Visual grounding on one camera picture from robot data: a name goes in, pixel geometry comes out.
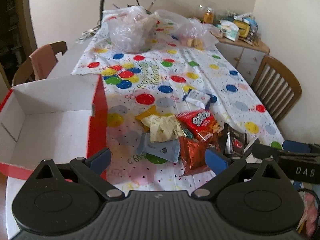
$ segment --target red and white box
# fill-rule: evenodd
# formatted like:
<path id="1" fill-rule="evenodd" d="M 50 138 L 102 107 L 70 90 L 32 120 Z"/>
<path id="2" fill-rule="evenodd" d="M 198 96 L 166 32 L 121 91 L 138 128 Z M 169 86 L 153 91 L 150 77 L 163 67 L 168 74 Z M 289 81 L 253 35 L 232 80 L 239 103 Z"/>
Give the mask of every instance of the red and white box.
<path id="1" fill-rule="evenodd" d="M 69 163 L 107 146 L 101 75 L 14 86 L 0 105 L 0 172 L 27 179 L 43 159 Z"/>

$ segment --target chair backrest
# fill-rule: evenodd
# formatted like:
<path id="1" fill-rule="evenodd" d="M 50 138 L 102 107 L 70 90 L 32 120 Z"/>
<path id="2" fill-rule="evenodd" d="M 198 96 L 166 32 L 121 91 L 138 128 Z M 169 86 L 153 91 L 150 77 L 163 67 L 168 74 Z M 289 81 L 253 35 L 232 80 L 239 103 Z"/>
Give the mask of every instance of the chair backrest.
<path id="1" fill-rule="evenodd" d="M 50 44 L 51 48 L 55 55 L 58 53 L 65 54 L 68 50 L 67 44 L 65 41 L 58 41 L 55 43 Z M 12 86 L 19 85 L 25 83 L 27 80 L 34 81 L 34 71 L 32 68 L 31 59 L 28 57 L 25 62 L 23 62 L 18 70 L 16 71 L 13 79 L 12 79 Z"/>
<path id="2" fill-rule="evenodd" d="M 301 97 L 297 78 L 279 60 L 270 56 L 264 56 L 251 87 L 276 123 Z"/>

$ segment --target pink towel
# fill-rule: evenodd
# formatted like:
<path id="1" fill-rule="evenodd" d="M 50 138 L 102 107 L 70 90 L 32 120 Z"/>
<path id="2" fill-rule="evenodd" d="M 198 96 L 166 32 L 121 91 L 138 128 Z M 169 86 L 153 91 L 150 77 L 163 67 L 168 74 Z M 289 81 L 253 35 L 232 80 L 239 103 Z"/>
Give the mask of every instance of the pink towel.
<path id="1" fill-rule="evenodd" d="M 36 49 L 30 56 L 36 80 L 45 79 L 57 63 L 50 44 Z"/>

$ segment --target white drawer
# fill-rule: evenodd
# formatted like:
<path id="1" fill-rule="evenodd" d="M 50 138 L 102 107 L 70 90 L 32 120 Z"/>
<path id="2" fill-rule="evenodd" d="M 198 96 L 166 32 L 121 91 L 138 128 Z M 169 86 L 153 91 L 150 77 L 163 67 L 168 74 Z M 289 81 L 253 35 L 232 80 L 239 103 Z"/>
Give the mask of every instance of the white drawer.
<path id="1" fill-rule="evenodd" d="M 247 83 L 251 85 L 254 77 L 256 76 L 258 68 L 259 65 L 257 64 L 239 63 L 237 71 L 239 71 Z"/>
<path id="2" fill-rule="evenodd" d="M 254 64 L 260 66 L 265 53 L 253 49 L 244 49 L 240 63 Z"/>
<path id="3" fill-rule="evenodd" d="M 216 47 L 223 57 L 234 67 L 237 65 L 243 48 L 235 45 L 217 43 Z"/>

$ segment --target tablecloth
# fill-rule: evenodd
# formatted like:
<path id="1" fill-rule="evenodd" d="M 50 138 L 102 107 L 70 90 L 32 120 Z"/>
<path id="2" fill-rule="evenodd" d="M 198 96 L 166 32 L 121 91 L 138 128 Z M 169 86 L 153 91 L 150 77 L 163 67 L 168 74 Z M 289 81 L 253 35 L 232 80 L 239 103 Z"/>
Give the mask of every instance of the tablecloth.
<path id="1" fill-rule="evenodd" d="M 112 151 L 107 180 L 124 191 L 187 190 L 189 193 L 212 179 L 207 171 L 184 173 L 182 162 L 170 163 L 150 154 L 139 156 L 143 128 L 135 116 L 155 105 L 161 114 L 195 110 L 182 101 L 191 88 L 212 95 L 210 110 L 249 138 L 281 148 L 283 137 L 266 108 L 241 74 L 214 47 L 201 51 L 181 46 L 167 19 L 157 22 L 152 49 L 132 55 L 113 49 L 107 21 L 121 10 L 108 11 L 103 24 L 84 51 L 72 74 L 101 73 L 108 102 L 108 147 Z"/>

